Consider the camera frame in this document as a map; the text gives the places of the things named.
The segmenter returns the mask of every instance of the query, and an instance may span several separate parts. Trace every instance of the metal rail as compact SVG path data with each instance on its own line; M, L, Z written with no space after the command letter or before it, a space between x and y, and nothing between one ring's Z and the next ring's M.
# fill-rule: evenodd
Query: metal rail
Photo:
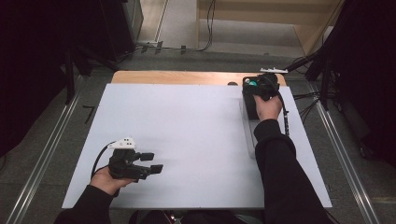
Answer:
M8 220L6 222L7 224L16 224L22 222L30 203L35 196L35 192L38 189L41 179L43 178L44 173L46 172L47 167L50 164L50 160L55 152L56 147L58 146L59 140L64 133L64 128L66 127L67 122L70 120L70 117L73 114L84 83L85 79L82 76L79 76L77 79L76 94L71 100L70 104L64 107L64 110L62 111L62 114L59 117L49 137L49 140L43 149L43 152L41 153L37 163L35 164L33 172L30 174L28 180L26 181L26 184L24 185L18 197L18 200L15 203L11 214L8 217Z
M309 82L309 87L311 91L318 91L318 87L315 82ZM363 186L358 173L350 160L347 151L341 141L340 135L335 129L334 123L332 122L332 117L329 111L326 111L321 103L317 103L318 112L326 128L330 140L332 141L332 146L334 147L335 154L341 163L341 167L346 175L346 180L349 183L355 200L361 210L361 214L364 221L367 224L379 224L381 223L368 196L365 187Z

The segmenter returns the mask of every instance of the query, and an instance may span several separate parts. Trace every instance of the black curtain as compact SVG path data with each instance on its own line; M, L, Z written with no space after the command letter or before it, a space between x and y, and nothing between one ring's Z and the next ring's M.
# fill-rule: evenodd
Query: black curtain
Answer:
M354 1L346 0L353 14L332 47L337 86L370 129L361 142L396 167L396 4Z
M63 15L55 1L0 3L0 156L65 86Z

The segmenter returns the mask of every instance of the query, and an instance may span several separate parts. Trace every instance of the black sleeve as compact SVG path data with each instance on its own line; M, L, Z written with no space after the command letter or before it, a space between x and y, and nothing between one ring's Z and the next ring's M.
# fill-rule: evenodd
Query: black sleeve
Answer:
M255 152L264 185L266 223L332 223L296 160L294 144L280 132L277 120L264 120L254 134L258 140Z
M88 185L75 206L62 211L56 217L54 223L111 223L108 209L112 201L113 196L94 186Z

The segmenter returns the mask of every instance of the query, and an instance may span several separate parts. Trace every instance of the person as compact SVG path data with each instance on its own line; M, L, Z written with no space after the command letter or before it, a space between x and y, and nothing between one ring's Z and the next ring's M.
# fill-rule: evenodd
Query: person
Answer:
M277 118L282 109L279 98L264 101L254 96L260 123L254 130L258 140L256 161L264 191L263 223L332 223L304 170L296 160L291 139L282 134ZM98 171L72 209L62 211L55 223L110 223L109 206L117 189L133 180L113 179L108 168ZM183 224L245 223L226 211L194 211Z

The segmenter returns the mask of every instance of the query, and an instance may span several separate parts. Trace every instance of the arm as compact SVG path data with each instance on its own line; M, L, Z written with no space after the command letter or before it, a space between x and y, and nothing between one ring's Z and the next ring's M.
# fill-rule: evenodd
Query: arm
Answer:
M255 97L259 118L256 160L262 174L266 223L331 223L303 168L291 139L280 132L281 103Z
M132 182L132 179L113 179L108 167L99 170L75 206L62 211L54 223L110 223L108 209L114 193Z

